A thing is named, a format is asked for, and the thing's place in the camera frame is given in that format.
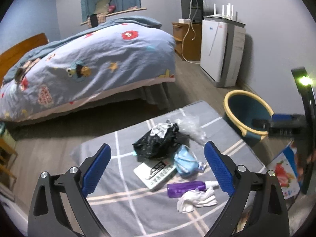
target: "pillow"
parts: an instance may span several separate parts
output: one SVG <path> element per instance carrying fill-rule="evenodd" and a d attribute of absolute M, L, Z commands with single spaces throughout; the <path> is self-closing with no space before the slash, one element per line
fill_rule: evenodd
<path fill-rule="evenodd" d="M 111 0 L 100 0 L 95 5 L 94 14 L 99 13 L 108 13 L 109 12 L 109 3 Z"/>

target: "headboard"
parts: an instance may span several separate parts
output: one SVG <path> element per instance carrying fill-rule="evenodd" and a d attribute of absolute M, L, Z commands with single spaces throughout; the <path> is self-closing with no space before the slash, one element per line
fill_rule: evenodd
<path fill-rule="evenodd" d="M 0 55 L 0 83 L 7 71 L 16 64 L 20 58 L 28 51 L 39 47 L 41 45 L 47 44 L 48 40 L 44 33 L 40 33 L 33 37 L 30 37 L 15 46 L 11 47 L 9 50 L 5 51 Z"/>

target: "black plastic bag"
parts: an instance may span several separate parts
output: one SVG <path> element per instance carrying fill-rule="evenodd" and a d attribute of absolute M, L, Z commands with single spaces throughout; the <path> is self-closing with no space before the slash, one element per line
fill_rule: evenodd
<path fill-rule="evenodd" d="M 138 156 L 150 160 L 170 157 L 179 147 L 177 133 L 179 127 L 175 123 L 157 124 L 148 131 L 133 147 Z"/>

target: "tv stand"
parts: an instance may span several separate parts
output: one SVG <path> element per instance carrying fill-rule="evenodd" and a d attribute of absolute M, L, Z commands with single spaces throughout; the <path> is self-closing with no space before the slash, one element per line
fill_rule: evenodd
<path fill-rule="evenodd" d="M 183 46 L 183 55 L 188 61 L 200 61 L 201 59 L 201 44 L 202 44 L 202 24 L 193 23 L 192 28 L 188 32 L 185 40 L 183 40 L 185 34 L 188 31 L 188 24 L 172 22 L 173 25 L 173 37 L 176 40 L 175 52 L 180 56 L 184 61 L 185 59 L 182 56 L 182 46 Z"/>

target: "blue face mask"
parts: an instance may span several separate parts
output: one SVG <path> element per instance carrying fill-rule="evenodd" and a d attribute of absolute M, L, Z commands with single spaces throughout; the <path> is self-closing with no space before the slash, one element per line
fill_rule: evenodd
<path fill-rule="evenodd" d="M 181 176 L 189 176 L 199 167 L 197 160 L 188 152 L 185 145 L 181 145 L 174 155 L 174 164 Z"/>

